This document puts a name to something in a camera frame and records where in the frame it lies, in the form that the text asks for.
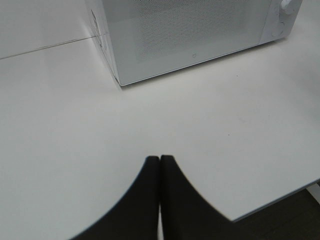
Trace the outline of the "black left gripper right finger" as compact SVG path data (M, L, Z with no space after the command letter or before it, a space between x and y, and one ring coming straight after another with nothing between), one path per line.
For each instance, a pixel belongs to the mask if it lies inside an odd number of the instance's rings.
M190 184L171 155L160 158L160 209L165 240L232 240L233 225Z

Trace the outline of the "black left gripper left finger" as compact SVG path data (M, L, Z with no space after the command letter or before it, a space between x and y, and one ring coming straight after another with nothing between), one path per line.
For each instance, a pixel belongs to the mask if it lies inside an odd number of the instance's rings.
M157 240L160 159L148 156L122 198L74 240Z

